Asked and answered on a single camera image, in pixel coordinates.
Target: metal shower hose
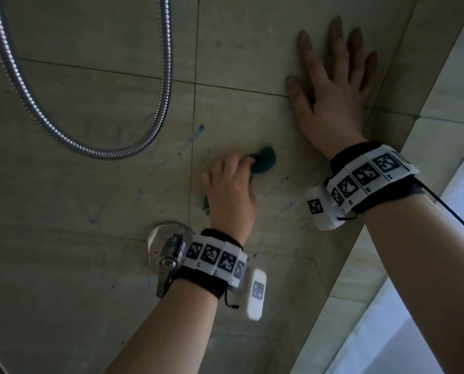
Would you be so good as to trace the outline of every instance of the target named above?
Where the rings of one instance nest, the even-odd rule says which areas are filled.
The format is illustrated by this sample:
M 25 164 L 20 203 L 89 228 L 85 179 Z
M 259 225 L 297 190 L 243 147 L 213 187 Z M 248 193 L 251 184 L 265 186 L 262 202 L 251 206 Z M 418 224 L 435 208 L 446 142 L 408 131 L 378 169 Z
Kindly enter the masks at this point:
M 87 157 L 102 159 L 102 160 L 119 160 L 122 158 L 134 156 L 142 152 L 154 140 L 162 127 L 166 117 L 166 112 L 169 106 L 169 98 L 171 95 L 172 85 L 172 33 L 171 20 L 169 10 L 169 0 L 158 0 L 159 9 L 159 30 L 161 43 L 161 90 L 159 96 L 159 105 L 155 112 L 154 120 L 145 133 L 145 135 L 136 143 L 119 150 L 101 150 L 84 145 L 77 140 L 68 136 L 60 127 L 55 125 L 43 112 L 38 104 L 31 88 L 22 74 L 19 64 L 16 60 L 8 29 L 4 21 L 4 16 L 1 11 L 0 2 L 0 59 L 5 68 L 5 71 L 17 92 L 24 107 L 38 122 L 38 124 L 47 131 L 48 134 L 56 141 L 65 145 L 68 149 L 80 153 Z

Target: green rag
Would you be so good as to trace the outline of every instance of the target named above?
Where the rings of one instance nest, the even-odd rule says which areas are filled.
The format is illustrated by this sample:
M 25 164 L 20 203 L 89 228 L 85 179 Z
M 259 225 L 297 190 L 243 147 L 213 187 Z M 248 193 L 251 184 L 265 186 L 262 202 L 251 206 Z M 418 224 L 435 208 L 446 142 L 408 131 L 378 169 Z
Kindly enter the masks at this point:
M 253 180 L 253 175 L 268 172 L 275 165 L 275 151 L 269 145 L 249 156 L 255 160 L 254 164 L 251 165 L 251 178 L 249 179 L 249 183 Z M 204 197 L 202 209 L 206 212 L 206 215 L 210 214 L 210 203 L 207 200 L 207 196 Z

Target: shower hose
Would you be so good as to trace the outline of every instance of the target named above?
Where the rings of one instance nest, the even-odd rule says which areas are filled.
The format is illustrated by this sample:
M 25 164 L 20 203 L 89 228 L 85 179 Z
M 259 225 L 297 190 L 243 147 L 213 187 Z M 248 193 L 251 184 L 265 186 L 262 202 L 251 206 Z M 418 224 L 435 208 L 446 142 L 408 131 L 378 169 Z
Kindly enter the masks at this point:
M 18 64 L 14 49 L 10 42 L 0 0 L 0 60 L 17 95 L 24 104 L 24 107 L 43 130 L 47 131 L 52 138 L 68 149 L 87 157 L 102 160 L 119 160 L 134 156 L 147 148 L 160 131 L 165 120 L 172 85 L 172 33 L 169 0 L 158 0 L 158 10 L 161 44 L 161 89 L 159 104 L 154 119 L 148 131 L 137 142 L 118 150 L 102 150 L 84 145 L 67 135 L 60 127 L 55 125 L 41 109 Z

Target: green cloth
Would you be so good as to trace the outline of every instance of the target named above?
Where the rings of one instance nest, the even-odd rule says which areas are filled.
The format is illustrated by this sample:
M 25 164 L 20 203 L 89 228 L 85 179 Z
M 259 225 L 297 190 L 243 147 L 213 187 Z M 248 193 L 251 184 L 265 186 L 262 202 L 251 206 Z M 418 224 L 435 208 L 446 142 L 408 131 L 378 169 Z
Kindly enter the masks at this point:
M 249 156 L 256 160 L 254 164 L 251 165 L 251 178 L 249 179 L 249 183 L 253 180 L 253 175 L 268 172 L 275 165 L 275 151 L 269 145 L 263 147 L 256 153 L 250 154 Z M 202 209 L 206 212 L 206 215 L 210 214 L 210 203 L 207 200 L 207 196 L 204 197 L 204 205 Z

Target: hand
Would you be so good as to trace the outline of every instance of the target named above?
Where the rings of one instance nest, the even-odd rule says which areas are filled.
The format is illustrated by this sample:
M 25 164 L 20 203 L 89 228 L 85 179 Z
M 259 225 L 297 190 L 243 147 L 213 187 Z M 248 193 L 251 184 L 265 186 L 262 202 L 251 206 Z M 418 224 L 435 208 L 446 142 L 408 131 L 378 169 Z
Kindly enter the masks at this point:
M 233 153 L 213 163 L 202 175 L 210 203 L 211 228 L 233 237 L 244 245 L 253 230 L 256 198 L 249 184 L 252 157 Z
M 331 22 L 329 38 L 334 56 L 332 81 L 313 50 L 308 33 L 302 31 L 298 37 L 299 54 L 315 92 L 313 108 L 294 76 L 286 79 L 286 90 L 301 131 L 331 160 L 345 148 L 366 141 L 362 134 L 364 101 L 374 87 L 378 55 L 374 51 L 365 59 L 359 27 L 352 31 L 346 44 L 339 17 Z

